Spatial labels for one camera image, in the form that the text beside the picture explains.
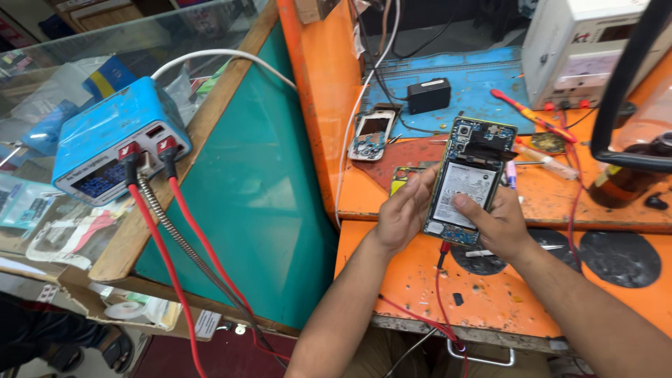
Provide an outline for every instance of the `amber glass bottle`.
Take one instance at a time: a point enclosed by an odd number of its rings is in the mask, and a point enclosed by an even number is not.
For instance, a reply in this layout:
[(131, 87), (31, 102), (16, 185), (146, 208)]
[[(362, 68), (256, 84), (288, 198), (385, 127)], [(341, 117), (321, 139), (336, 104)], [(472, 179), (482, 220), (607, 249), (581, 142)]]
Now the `amber glass bottle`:
[[(672, 132), (663, 133), (651, 143), (631, 145), (624, 152), (672, 157)], [(588, 194), (601, 206), (620, 209), (631, 204), (667, 175), (609, 165), (595, 179)]]

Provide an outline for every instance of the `green panel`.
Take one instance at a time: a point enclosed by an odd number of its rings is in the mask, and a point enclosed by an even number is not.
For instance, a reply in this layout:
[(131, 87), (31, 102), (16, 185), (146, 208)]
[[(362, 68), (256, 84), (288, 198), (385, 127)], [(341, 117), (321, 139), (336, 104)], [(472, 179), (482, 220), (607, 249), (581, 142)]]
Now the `green panel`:
[[(292, 78), (280, 23), (259, 56)], [(337, 235), (322, 206), (296, 93), (252, 65), (181, 188), (254, 312), (302, 328), (333, 279)], [(167, 214), (210, 262), (177, 205), (171, 204)], [(161, 231), (182, 287), (230, 304)], [(136, 271), (170, 285), (154, 241)]]

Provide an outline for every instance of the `black circular mat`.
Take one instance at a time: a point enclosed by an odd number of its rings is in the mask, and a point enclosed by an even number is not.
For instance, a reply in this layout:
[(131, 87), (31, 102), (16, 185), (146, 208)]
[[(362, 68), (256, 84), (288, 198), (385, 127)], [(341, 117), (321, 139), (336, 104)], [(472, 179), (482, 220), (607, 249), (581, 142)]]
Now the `black circular mat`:
[(453, 255), (453, 258), (461, 267), (471, 274), (491, 276), (506, 268), (506, 265), (508, 264), (497, 256), (466, 257), (464, 255), (469, 251), (480, 251), (484, 249), (485, 247), (483, 247), (480, 242), (478, 243), (478, 246), (475, 247), (464, 247), (463, 245), (453, 244), (450, 248), (450, 254)]
[(643, 236), (630, 231), (590, 230), (579, 257), (601, 279), (630, 289), (647, 287), (661, 274), (661, 258)]
[(570, 268), (579, 271), (577, 262), (572, 255), (572, 251), (569, 249), (569, 241), (567, 241), (567, 236), (547, 228), (528, 228), (528, 232), (532, 236), (532, 239), (536, 240), (540, 245), (561, 245), (562, 248), (557, 250), (548, 250), (548, 253), (552, 254), (560, 261), (567, 264)]

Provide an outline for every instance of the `usb port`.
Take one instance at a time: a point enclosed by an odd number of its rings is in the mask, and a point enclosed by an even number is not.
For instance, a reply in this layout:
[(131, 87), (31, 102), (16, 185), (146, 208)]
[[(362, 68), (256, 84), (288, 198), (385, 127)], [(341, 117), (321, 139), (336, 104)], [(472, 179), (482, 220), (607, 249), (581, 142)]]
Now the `usb port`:
[(159, 125), (147, 132), (146, 136), (153, 138), (163, 131), (163, 126)]

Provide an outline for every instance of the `opened smartphone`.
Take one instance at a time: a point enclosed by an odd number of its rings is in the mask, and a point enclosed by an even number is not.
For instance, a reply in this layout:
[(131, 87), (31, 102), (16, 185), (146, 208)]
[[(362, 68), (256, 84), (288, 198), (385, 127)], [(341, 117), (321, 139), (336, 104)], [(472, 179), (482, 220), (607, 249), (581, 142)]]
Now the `opened smartphone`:
[(376, 161), (382, 157), (394, 124), (394, 110), (377, 110), (362, 116), (355, 137), (347, 149), (352, 160)]
[(458, 212), (453, 196), (466, 194), (490, 211), (505, 164), (517, 155), (511, 151), (517, 132), (510, 124), (455, 118), (434, 184), (424, 234), (468, 247), (478, 243), (476, 225)]

